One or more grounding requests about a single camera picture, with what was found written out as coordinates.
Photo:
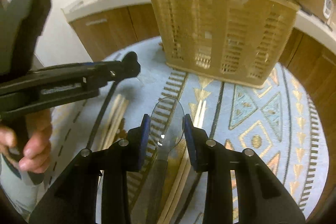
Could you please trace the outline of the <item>person's left hand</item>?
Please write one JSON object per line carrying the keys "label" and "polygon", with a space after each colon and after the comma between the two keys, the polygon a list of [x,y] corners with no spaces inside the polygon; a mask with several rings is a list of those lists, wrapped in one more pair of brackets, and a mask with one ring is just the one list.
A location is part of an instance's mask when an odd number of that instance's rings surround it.
{"label": "person's left hand", "polygon": [[50,165],[52,135],[51,111],[49,109],[26,116],[26,123],[31,130],[31,137],[23,149],[19,162],[9,155],[9,148],[17,145],[17,136],[12,128],[1,124],[1,154],[15,168],[32,173],[44,173]]}

